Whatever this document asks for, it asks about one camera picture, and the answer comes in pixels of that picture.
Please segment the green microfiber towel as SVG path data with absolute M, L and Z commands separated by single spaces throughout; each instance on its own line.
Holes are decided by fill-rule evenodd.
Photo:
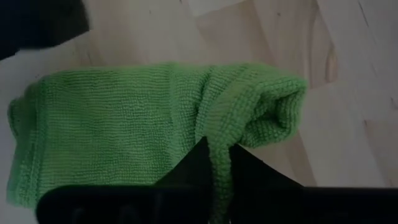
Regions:
M 12 100 L 7 201 L 32 208 L 69 184 L 153 184 L 201 139 L 210 147 L 211 224 L 233 190 L 228 150 L 281 142 L 299 125 L 304 79 L 264 64 L 160 63 L 47 75 Z

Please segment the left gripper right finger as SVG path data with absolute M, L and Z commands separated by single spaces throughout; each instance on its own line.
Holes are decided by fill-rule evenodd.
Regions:
M 234 196 L 231 224 L 302 224 L 303 186 L 239 145 L 229 150 Z

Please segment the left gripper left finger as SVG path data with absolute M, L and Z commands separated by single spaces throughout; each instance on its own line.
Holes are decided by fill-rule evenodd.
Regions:
M 208 224 L 212 203 L 212 168 L 206 138 L 155 186 L 155 224 Z

